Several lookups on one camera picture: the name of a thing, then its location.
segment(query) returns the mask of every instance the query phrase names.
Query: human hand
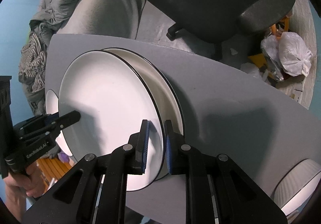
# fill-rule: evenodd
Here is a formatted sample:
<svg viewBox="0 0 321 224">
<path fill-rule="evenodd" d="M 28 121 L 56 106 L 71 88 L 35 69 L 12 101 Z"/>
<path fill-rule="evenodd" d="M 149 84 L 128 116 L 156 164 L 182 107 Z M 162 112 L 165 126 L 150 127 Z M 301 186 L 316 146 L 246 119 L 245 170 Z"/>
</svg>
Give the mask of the human hand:
<svg viewBox="0 0 321 224">
<path fill-rule="evenodd" d="M 4 182 L 10 191 L 16 195 L 40 197 L 45 191 L 45 184 L 36 162 L 26 168 L 26 173 L 29 177 L 19 173 L 9 173 L 8 177 L 4 178 Z M 21 187 L 25 189 L 26 194 L 22 194 Z"/>
</svg>

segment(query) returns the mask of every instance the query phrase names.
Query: gray table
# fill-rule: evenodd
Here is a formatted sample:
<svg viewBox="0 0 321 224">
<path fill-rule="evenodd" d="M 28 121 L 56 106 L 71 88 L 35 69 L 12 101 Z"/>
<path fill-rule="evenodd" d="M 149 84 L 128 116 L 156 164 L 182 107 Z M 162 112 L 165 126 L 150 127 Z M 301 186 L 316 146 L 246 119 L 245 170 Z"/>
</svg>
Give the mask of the gray table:
<svg viewBox="0 0 321 224">
<path fill-rule="evenodd" d="M 237 69 L 181 50 L 116 37 L 54 35 L 46 91 L 58 95 L 77 56 L 110 47 L 133 50 L 162 71 L 182 106 L 186 142 L 209 155 L 228 154 L 268 195 L 299 161 L 321 164 L 321 123 L 308 110 Z M 162 224 L 183 224 L 185 178 L 170 176 L 128 192 L 126 202 Z"/>
</svg>

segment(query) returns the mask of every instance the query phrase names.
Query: plate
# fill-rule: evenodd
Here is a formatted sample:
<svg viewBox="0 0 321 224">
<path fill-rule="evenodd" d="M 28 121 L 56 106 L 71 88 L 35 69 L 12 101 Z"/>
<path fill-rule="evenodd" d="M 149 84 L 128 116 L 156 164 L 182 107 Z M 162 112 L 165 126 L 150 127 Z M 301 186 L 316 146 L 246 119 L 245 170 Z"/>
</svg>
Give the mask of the plate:
<svg viewBox="0 0 321 224">
<path fill-rule="evenodd" d="M 46 94 L 46 111 L 47 114 L 54 114 L 58 112 L 58 97 L 56 96 L 53 90 L 48 90 Z M 56 143 L 59 145 L 61 150 L 67 154 L 68 156 L 72 156 L 66 140 L 64 138 L 64 134 L 62 131 L 60 132 L 59 136 L 56 138 Z"/>
<path fill-rule="evenodd" d="M 150 61 L 141 55 L 127 49 L 108 48 L 104 49 L 116 54 L 127 61 L 142 77 L 149 88 L 162 119 L 162 123 L 171 120 L 175 132 L 184 135 L 184 120 L 179 101 L 174 90 L 166 77 Z M 168 174 L 166 160 L 164 160 L 162 170 L 157 176 L 159 180 Z"/>
<path fill-rule="evenodd" d="M 125 60 L 106 51 L 90 51 L 68 67 L 60 86 L 59 115 L 77 110 L 78 123 L 63 130 L 77 161 L 87 153 L 111 153 L 150 122 L 147 166 L 143 175 L 128 175 L 127 191 L 142 189 L 158 176 L 165 137 L 159 111 L 143 79 Z"/>
</svg>

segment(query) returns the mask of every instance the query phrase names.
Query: metal screw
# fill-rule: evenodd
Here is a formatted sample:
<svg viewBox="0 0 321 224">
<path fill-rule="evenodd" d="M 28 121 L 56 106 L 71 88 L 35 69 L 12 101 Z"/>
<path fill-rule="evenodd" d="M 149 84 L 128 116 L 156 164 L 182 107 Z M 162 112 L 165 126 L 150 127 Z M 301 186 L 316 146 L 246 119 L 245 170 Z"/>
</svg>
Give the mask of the metal screw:
<svg viewBox="0 0 321 224">
<path fill-rule="evenodd" d="M 124 146 L 123 146 L 123 149 L 125 150 L 125 151 L 130 151 L 131 149 L 133 148 L 133 146 L 131 145 L 131 144 L 125 144 Z"/>
<path fill-rule="evenodd" d="M 227 161 L 229 158 L 228 158 L 228 156 L 227 156 L 226 154 L 220 154 L 220 155 L 219 155 L 219 159 L 220 159 L 221 161 Z"/>
<path fill-rule="evenodd" d="M 188 144 L 183 144 L 183 145 L 181 146 L 181 149 L 182 149 L 183 151 L 189 151 L 189 150 L 191 149 L 191 147 L 190 147 Z"/>
<path fill-rule="evenodd" d="M 92 153 L 88 153 L 85 155 L 85 160 L 86 161 L 92 161 L 95 158 L 95 155 Z"/>
</svg>

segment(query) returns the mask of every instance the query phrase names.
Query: black and white striped fabric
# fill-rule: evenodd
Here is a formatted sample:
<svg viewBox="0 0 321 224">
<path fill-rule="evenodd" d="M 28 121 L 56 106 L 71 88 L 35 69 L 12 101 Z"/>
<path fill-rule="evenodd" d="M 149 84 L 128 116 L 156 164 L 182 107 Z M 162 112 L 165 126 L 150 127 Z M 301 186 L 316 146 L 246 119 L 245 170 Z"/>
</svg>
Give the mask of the black and white striped fabric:
<svg viewBox="0 0 321 224">
<path fill-rule="evenodd" d="M 35 32 L 30 32 L 29 40 L 21 50 L 18 80 L 28 86 L 30 93 L 36 93 L 45 87 L 45 67 L 47 53 Z"/>
</svg>

